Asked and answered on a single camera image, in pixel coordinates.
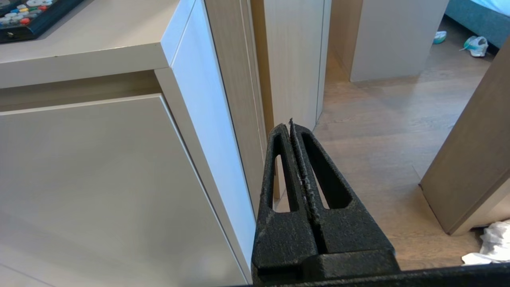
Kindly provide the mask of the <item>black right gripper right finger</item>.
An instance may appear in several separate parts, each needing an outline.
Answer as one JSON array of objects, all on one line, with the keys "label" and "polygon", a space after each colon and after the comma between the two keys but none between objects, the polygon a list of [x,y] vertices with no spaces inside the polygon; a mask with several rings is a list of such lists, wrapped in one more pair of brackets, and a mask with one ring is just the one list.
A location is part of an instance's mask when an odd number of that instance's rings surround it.
[{"label": "black right gripper right finger", "polygon": [[318,254],[301,263],[304,279],[400,272],[395,249],[319,140],[290,122],[290,136]]}]

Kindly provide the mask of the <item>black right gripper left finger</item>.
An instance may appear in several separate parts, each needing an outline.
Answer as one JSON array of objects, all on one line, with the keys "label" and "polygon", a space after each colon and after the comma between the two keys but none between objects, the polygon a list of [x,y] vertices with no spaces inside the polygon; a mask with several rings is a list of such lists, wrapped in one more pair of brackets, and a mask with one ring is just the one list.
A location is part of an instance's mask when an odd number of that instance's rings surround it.
[{"label": "black right gripper left finger", "polygon": [[[290,211],[273,210],[276,158],[282,160]],[[274,127],[268,138],[252,254],[254,285],[280,285],[301,280],[302,262],[318,252],[308,220],[296,156],[288,129]]]}]

